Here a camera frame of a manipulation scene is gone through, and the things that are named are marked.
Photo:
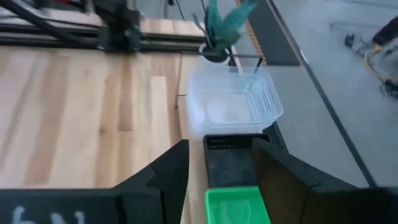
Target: metal rod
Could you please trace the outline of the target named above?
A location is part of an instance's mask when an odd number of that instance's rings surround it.
[[[214,52],[182,52],[182,54],[187,55],[218,55],[218,53]],[[238,58],[262,58],[260,55],[247,55],[247,54],[228,54],[229,56],[238,57]]]
[[[257,65],[256,65],[256,69],[254,69],[254,73],[257,73],[263,60],[264,60],[264,57],[259,58],[259,61],[257,62]]]
[[[76,29],[76,28],[59,28],[68,32],[69,34],[77,35],[79,37],[96,38],[98,30],[96,29]],[[20,24],[0,24],[0,32],[17,33],[17,34],[34,34],[34,35],[48,35],[43,30],[29,25]]]
[[[0,37],[0,45],[18,46],[18,47],[46,47],[46,48],[66,48],[66,49],[86,49],[95,50],[97,46],[87,47],[86,45],[63,43],[59,40],[34,39],[34,38],[13,38]],[[181,45],[161,45],[161,44],[141,44],[141,52],[168,52],[182,53],[198,51],[196,46]]]
[[[86,49],[95,50],[95,45],[80,45],[63,43],[59,40],[45,40],[45,39],[33,39],[33,38],[14,38],[14,37],[0,37],[0,45],[2,46],[18,46],[18,47],[46,47],[46,48],[67,48],[67,49]]]
[[[142,40],[184,42],[184,43],[205,43],[205,37],[192,35],[173,35],[173,34],[142,34]]]
[[[98,29],[79,29],[58,27],[69,34],[77,35],[79,37],[95,38],[98,36]],[[43,30],[30,26],[20,24],[0,24],[0,32],[17,33],[17,34],[34,34],[34,35],[48,35]],[[192,35],[173,35],[173,34],[142,34],[141,40],[149,41],[165,41],[165,42],[184,42],[184,43],[198,43],[205,42],[204,37]]]

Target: black bracket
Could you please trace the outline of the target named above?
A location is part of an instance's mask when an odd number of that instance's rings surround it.
[[[94,10],[104,22],[99,30],[98,48],[105,52],[137,52],[141,49],[140,13],[125,1],[94,1]]]

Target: transparent plastic box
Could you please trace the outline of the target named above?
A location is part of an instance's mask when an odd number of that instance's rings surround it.
[[[264,67],[212,65],[191,71],[187,115],[193,138],[258,133],[282,113],[274,83]]]

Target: black cable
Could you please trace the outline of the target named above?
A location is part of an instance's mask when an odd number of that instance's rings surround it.
[[[29,12],[27,9],[24,9],[22,6],[18,5],[17,3],[11,0],[1,0],[0,6],[4,7],[5,9],[13,12],[14,14],[18,15],[21,19],[30,22],[31,24],[37,26],[39,29],[48,32],[49,35],[69,44],[81,44],[92,46],[96,45],[95,42],[87,41],[83,38],[79,38],[77,36],[71,35],[61,29],[56,28],[55,26],[45,22],[40,17],[36,16],[35,14]]]
[[[181,11],[180,3],[178,2],[178,0],[175,0],[175,2],[177,3],[177,7],[178,7],[178,10],[180,11],[182,19],[185,20],[184,15],[182,14],[182,11]]]
[[[0,16],[0,20],[1,19],[17,19],[17,18],[19,18],[19,16],[17,16],[17,15]],[[93,24],[82,24],[79,22],[61,21],[58,19],[47,19],[47,18],[43,18],[43,17],[39,17],[39,16],[38,16],[38,18],[41,18],[42,20],[47,21],[47,22],[55,22],[55,23],[59,23],[59,24],[87,27],[87,28],[93,28],[93,29],[101,28],[100,26],[93,25]]]
[[[201,1],[201,6],[202,6],[202,8],[203,8],[203,12],[205,12],[205,14],[206,14],[205,3],[203,2],[203,0],[200,0],[200,1]]]

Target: wire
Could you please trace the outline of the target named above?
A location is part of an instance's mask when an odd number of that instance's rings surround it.
[[[78,23],[78,22],[69,22],[69,21],[61,21],[58,19],[47,19],[47,18],[43,18],[38,16],[38,18],[47,21],[47,22],[55,22],[58,24],[66,24],[66,25],[73,25],[73,26],[80,26],[80,27],[87,27],[87,28],[93,28],[93,29],[99,29],[101,28],[100,26],[97,25],[93,25],[93,24],[82,24],[82,23]],[[8,16],[0,16],[0,20],[2,19],[20,19],[19,16],[17,15],[8,15]]]
[[[181,11],[180,3],[178,2],[178,0],[175,0],[175,2],[177,3],[177,7],[178,7],[178,10],[180,11],[182,19],[185,20],[184,15],[182,14],[182,11]]]
[[[75,35],[71,35],[64,30],[58,29],[55,26],[49,24],[46,21],[43,21],[40,17],[36,16],[35,14],[31,13],[27,9],[23,8],[22,6],[18,5],[16,2],[12,0],[1,0],[0,6],[4,7],[5,9],[13,12],[14,14],[18,15],[21,19],[30,22],[31,24],[37,26],[39,29],[42,29],[48,32],[49,35],[69,44],[78,44],[78,45],[85,45],[88,47],[92,47],[96,45],[96,42],[91,42],[81,37],[77,37]]]
[[[206,14],[205,3],[203,2],[203,0],[200,0],[200,1],[201,1],[201,6],[202,6],[202,8],[203,8],[203,12]]]
[[[375,69],[373,68],[373,66],[369,63],[369,58],[372,57],[374,54],[380,52],[382,50],[380,45],[375,45],[375,47],[373,49],[369,49],[366,51],[365,56],[363,58],[363,63],[366,67],[366,69],[371,72],[375,77],[377,77],[378,79],[380,79],[383,83],[390,81],[392,83],[395,83],[395,80],[392,76],[390,76],[389,74],[380,74],[379,72],[375,71]]]

